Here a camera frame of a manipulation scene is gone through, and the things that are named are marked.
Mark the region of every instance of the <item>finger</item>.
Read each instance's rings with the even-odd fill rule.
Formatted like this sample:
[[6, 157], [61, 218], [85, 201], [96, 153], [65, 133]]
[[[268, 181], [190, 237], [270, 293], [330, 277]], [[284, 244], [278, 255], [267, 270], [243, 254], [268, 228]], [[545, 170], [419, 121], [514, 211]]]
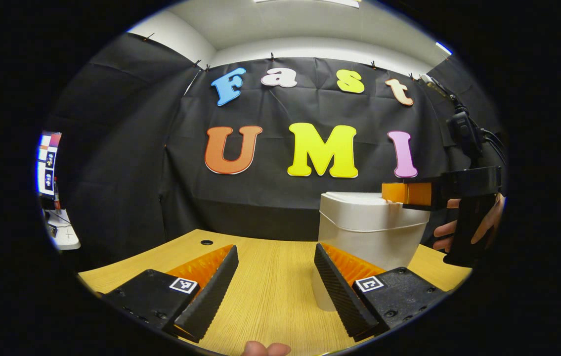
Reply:
[[456, 209], [458, 205], [461, 203], [460, 199], [450, 199], [447, 201], [447, 208], [448, 209]]
[[283, 343], [273, 343], [267, 347], [269, 356], [285, 356], [291, 352], [289, 345]]
[[500, 205], [499, 209], [500, 209], [500, 213], [497, 219], [495, 219], [495, 224], [493, 225], [493, 227], [498, 228], [498, 226], [500, 225], [500, 221], [502, 220], [502, 214], [504, 213], [504, 201], [506, 199], [505, 196], [503, 196], [501, 193], [498, 193], [497, 195], [498, 200], [496, 201], [496, 204]]
[[484, 248], [489, 248], [489, 246], [492, 245], [493, 240], [495, 240], [495, 233], [497, 232], [497, 230], [495, 229], [495, 226], [491, 228], [490, 230], [490, 234], [489, 234], [489, 238], [486, 240], [486, 244], [484, 245]]
[[432, 248], [434, 248], [434, 250], [443, 250], [443, 248], [445, 248], [445, 251], [449, 252], [448, 248], [452, 246], [453, 241], [454, 241], [453, 237], [448, 237], [446, 239], [436, 241], [434, 245], [432, 245]]
[[456, 221], [448, 222], [445, 225], [441, 225], [434, 229], [434, 237], [446, 236], [453, 234], [456, 231]]
[[480, 225], [478, 226], [476, 233], [472, 237], [472, 245], [480, 241], [484, 237], [489, 228], [496, 225], [497, 221], [500, 220], [500, 216], [502, 215], [502, 203], [500, 200], [496, 201], [495, 205], [486, 213], [486, 216], [483, 217]]
[[268, 356], [268, 354], [265, 345], [260, 342], [250, 341], [245, 343], [245, 350], [241, 356]]

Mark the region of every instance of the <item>white desk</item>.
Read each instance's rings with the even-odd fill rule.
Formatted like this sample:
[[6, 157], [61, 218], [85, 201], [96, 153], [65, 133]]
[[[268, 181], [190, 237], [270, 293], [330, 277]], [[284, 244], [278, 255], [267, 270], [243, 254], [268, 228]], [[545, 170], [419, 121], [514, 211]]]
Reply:
[[49, 213], [49, 223], [55, 226], [58, 231], [56, 236], [52, 238], [59, 250], [76, 250], [81, 247], [81, 242], [76, 236], [76, 232], [70, 223], [70, 217], [67, 215], [67, 210], [46, 210]]

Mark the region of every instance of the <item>human hand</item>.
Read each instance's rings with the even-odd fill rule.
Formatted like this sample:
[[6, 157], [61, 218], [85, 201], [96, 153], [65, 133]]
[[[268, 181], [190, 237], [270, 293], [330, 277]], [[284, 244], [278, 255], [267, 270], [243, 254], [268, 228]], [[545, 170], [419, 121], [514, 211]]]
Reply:
[[[472, 237], [472, 245], [480, 241], [482, 237], [484, 237], [484, 233], [489, 230], [489, 228], [494, 227], [498, 228], [500, 224], [500, 217], [502, 216], [502, 210], [504, 210], [504, 200], [505, 197], [502, 194], [498, 193], [495, 196], [495, 205], [489, 210], [489, 212], [484, 216], [482, 221], [480, 222], [480, 226], [478, 226], [476, 233]], [[447, 201], [447, 208], [454, 209], [458, 208], [459, 203], [461, 202], [460, 199], [450, 199]], [[453, 234], [456, 231], [456, 221], [448, 222], [445, 225], [441, 225], [434, 230], [434, 236], [442, 237], [447, 236], [449, 234]], [[434, 250], [441, 250], [445, 249], [445, 252], [449, 252], [450, 248], [452, 248], [452, 243], [454, 242], [454, 237], [450, 236], [448, 238], [436, 241], [432, 246]]]
[[241, 356], [285, 356], [291, 352], [289, 345], [283, 343], [273, 343], [269, 347], [260, 342], [246, 342], [245, 350]]

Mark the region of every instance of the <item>pink letter i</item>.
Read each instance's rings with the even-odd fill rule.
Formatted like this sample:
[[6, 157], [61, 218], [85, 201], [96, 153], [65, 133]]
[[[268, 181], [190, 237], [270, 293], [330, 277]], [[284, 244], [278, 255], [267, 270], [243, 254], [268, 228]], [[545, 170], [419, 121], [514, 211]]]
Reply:
[[395, 155], [397, 155], [397, 168], [395, 176], [399, 178], [416, 177], [418, 171], [412, 164], [412, 155], [410, 153], [410, 134], [403, 131], [390, 131], [388, 137], [395, 144]]

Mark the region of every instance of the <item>white ceiling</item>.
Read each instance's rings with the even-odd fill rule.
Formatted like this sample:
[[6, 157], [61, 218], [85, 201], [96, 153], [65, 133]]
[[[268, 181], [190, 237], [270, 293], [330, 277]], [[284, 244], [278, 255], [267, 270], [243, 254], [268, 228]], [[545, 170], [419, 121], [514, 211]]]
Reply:
[[434, 67], [436, 40], [370, 0], [359, 9], [316, 0], [185, 0], [170, 8], [217, 50], [273, 38], [339, 38], [379, 45]]

